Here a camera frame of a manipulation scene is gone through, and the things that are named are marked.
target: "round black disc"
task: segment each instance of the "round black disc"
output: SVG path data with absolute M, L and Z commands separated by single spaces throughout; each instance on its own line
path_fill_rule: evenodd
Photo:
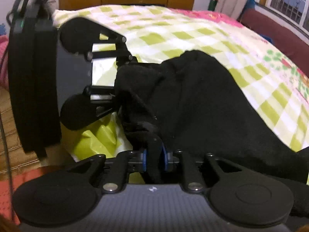
M 13 195 L 13 206 L 22 222 L 57 226 L 86 216 L 97 199 L 82 174 L 60 170 L 21 185 Z
M 213 186 L 209 199 L 224 218 L 244 226 L 261 227 L 283 222 L 294 202 L 286 185 L 253 172 L 227 174 Z

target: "black garment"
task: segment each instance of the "black garment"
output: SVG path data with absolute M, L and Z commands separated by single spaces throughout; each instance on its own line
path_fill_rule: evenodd
M 305 160 L 267 127 L 228 70 L 203 52 L 161 65 L 121 66 L 115 93 L 127 138 L 136 149 L 148 148 L 154 182 L 160 182 L 161 140 L 168 151 L 213 153 L 260 173 L 307 181 Z

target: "pink fabric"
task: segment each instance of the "pink fabric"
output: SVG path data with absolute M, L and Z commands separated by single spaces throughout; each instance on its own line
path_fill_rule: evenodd
M 176 11 L 178 13 L 184 14 L 192 18 L 203 18 L 203 19 L 210 20 L 210 21 L 217 22 L 217 23 L 225 22 L 226 24 L 236 26 L 239 28 L 243 27 L 241 23 L 237 22 L 233 18 L 230 18 L 227 15 L 214 12 L 214 11 L 207 11 L 207 10 L 191 11 L 191 10 L 183 10 L 183 9 L 173 9 L 173 11 Z
M 6 35 L 0 36 L 0 61 L 2 60 L 4 51 L 9 43 Z M 4 57 L 2 66 L 0 67 L 0 85 L 9 90 L 9 79 L 7 75 L 7 55 Z

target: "metal bolt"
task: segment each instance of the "metal bolt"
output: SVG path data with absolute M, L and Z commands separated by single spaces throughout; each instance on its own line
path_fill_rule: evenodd
M 188 189 L 192 191 L 199 191 L 203 188 L 203 185 L 198 182 L 191 182 L 188 184 Z
M 92 53 L 92 52 L 88 52 L 88 53 L 87 53 L 87 60 L 88 60 L 88 61 L 91 61 L 92 58 L 93 58 L 93 53 Z
M 106 191 L 109 191 L 109 192 L 113 192 L 113 191 L 117 190 L 117 188 L 118 188 L 118 185 L 115 184 L 115 183 L 106 183 L 103 186 L 103 189 L 106 190 Z

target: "white logo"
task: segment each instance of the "white logo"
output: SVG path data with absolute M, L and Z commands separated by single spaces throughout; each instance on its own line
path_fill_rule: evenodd
M 151 192 L 155 192 L 155 191 L 157 191 L 158 189 L 157 189 L 156 187 L 151 187 L 151 188 L 148 188 L 148 190 L 151 191 Z

